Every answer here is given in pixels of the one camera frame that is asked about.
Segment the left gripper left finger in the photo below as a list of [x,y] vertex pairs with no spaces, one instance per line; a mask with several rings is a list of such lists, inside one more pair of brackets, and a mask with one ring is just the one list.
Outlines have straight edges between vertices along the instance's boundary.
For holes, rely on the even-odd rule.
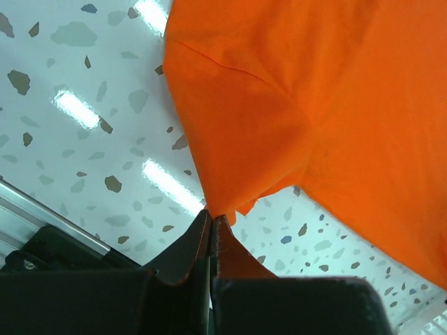
[[212,219],[204,209],[186,232],[142,269],[149,272],[148,334],[207,334]]

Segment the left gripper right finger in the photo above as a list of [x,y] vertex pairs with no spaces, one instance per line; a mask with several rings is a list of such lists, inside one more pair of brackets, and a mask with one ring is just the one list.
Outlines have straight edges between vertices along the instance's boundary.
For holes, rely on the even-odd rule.
[[267,334],[277,277],[232,233],[226,216],[212,222],[210,297],[215,334]]

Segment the orange t shirt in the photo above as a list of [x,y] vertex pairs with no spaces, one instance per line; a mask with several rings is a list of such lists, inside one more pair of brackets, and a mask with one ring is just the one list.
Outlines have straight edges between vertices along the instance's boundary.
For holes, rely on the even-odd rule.
[[297,186],[446,287],[445,1],[174,1],[163,72],[213,216]]

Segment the aluminium frame rail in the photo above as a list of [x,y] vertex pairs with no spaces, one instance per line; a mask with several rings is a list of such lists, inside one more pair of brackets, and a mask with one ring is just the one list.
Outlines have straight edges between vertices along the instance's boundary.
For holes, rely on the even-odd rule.
[[1,206],[38,226],[51,225],[104,256],[111,248],[57,212],[1,179]]

